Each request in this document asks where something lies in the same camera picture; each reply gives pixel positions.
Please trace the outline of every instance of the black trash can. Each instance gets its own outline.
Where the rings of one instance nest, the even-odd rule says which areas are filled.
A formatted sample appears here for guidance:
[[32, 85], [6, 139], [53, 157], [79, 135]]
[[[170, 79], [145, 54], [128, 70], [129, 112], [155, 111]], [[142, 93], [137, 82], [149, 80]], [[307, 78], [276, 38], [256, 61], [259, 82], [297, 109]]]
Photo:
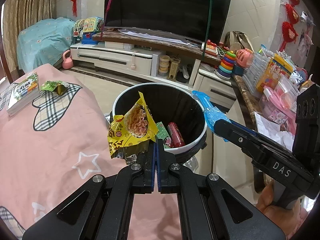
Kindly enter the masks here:
[[143, 83], [130, 87], [115, 100], [111, 116], [125, 115], [139, 99], [139, 91], [156, 123], [162, 122], [165, 127], [169, 122], [177, 124], [186, 145], [165, 151], [174, 153], [178, 163], [185, 163], [206, 146], [207, 125], [202, 106], [188, 92], [173, 85]]

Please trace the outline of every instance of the pink bedsheet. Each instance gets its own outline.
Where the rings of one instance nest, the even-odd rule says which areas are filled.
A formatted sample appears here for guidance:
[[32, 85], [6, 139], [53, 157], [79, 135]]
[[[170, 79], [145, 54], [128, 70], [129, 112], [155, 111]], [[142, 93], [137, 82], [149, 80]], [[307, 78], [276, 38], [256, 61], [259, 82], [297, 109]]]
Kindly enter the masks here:
[[[125, 166], [110, 158], [108, 129], [94, 94], [49, 64], [35, 71], [40, 84], [62, 80], [74, 91], [55, 103], [54, 116], [43, 97], [9, 117], [5, 93], [0, 95], [0, 206], [24, 229], [93, 175], [111, 176]], [[156, 186], [151, 195], [135, 195], [128, 239], [181, 239], [176, 195], [161, 195]]]

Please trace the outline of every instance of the black television screen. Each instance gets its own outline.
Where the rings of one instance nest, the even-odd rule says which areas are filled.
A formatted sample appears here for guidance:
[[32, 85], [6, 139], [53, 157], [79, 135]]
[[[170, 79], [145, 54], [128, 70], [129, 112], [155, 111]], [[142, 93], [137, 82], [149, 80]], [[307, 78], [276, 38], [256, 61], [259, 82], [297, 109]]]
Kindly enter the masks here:
[[[105, 9], [109, 0], [105, 0]], [[143, 28], [204, 41], [210, 0], [112, 0], [106, 26]], [[230, 0], [212, 0], [208, 38], [219, 42]]]

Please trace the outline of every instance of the bed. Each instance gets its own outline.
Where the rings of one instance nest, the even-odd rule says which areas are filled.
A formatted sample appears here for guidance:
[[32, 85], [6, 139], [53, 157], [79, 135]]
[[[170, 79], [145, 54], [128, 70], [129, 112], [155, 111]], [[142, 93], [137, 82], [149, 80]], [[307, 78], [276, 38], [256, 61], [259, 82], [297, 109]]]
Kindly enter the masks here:
[[[42, 92], [12, 117], [0, 94], [0, 218], [18, 239], [95, 174], [111, 176], [126, 164], [111, 159], [108, 128], [94, 94], [50, 64], [36, 68], [39, 83], [70, 84], [61, 97]], [[181, 239], [176, 195], [134, 198], [128, 239]]]
[[63, 52], [70, 49], [74, 24], [59, 17], [41, 20], [21, 31], [17, 40], [19, 69], [27, 73], [45, 63], [61, 63]]

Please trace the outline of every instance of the green snack bag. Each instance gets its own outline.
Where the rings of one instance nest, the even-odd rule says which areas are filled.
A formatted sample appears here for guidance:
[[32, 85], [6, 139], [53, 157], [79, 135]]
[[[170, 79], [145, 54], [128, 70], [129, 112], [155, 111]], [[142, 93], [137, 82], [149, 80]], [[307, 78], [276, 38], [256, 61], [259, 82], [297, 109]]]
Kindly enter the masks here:
[[55, 92], [59, 96], [63, 95], [67, 91], [69, 84], [63, 81], [50, 81], [48, 80], [41, 86], [41, 90], [47, 90], [50, 92]]
[[157, 138], [163, 140], [163, 146], [166, 149], [173, 148], [173, 142], [167, 130], [165, 129], [162, 122], [156, 124], [159, 132], [157, 133]]

